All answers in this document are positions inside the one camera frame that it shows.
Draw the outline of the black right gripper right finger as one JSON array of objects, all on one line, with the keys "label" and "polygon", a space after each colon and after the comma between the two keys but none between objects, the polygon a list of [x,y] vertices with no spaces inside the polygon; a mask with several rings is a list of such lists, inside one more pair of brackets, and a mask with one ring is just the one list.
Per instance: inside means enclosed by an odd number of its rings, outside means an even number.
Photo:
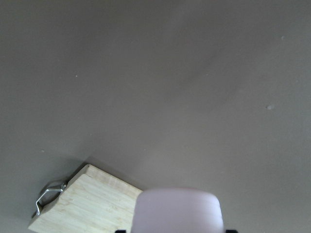
[{"label": "black right gripper right finger", "polygon": [[225,233],[238,233],[235,229],[226,229]]}]

